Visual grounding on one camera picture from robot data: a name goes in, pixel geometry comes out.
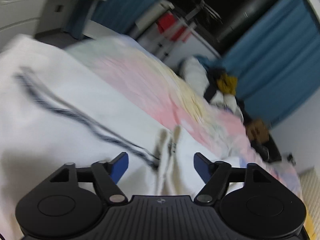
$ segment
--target bed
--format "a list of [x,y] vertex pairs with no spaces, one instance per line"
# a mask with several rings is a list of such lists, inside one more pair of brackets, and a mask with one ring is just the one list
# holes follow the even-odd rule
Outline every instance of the bed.
[[[132,195],[190,195],[204,182],[195,152],[233,167],[257,163],[301,197],[291,164],[269,164],[250,147],[240,119],[210,106],[127,36],[62,51],[17,36],[0,55],[0,231],[22,233],[18,200],[63,163],[85,167],[129,154],[118,183]],[[176,154],[170,155],[170,143]],[[81,185],[92,189],[92,185]],[[242,187],[236,183],[229,192]]]

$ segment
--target metal screw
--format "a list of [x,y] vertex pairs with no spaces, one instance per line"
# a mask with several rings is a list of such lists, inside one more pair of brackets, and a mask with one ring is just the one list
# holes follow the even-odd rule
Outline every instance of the metal screw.
[[212,201],[212,197],[209,195],[199,195],[197,200],[201,203],[209,203]]
[[116,195],[112,195],[109,200],[113,203],[121,203],[123,201],[125,201],[125,197],[123,195],[120,194],[116,194]]

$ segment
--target curtain fold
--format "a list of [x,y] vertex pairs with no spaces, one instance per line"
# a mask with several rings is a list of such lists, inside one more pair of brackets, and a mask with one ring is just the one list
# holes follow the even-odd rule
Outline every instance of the curtain fold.
[[[126,33],[138,17],[156,0],[100,1],[91,20],[118,33]],[[64,29],[74,38],[80,38],[92,0],[80,0]]]
[[253,118],[276,125],[320,86],[319,22],[305,0],[279,0],[221,59]]

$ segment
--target bed sheet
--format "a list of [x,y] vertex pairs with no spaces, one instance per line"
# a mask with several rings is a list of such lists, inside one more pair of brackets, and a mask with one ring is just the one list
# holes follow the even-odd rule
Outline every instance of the bed sheet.
[[67,52],[167,129],[181,125],[218,158],[239,157],[241,167],[257,163],[301,197],[300,181],[291,164],[263,162],[251,148],[239,118],[210,106],[130,37],[85,41]]

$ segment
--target power outlet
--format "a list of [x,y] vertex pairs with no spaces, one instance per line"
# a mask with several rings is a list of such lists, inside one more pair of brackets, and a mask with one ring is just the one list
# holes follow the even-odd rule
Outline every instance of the power outlet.
[[56,8],[55,8],[55,12],[62,12],[63,10],[63,5],[57,5]]

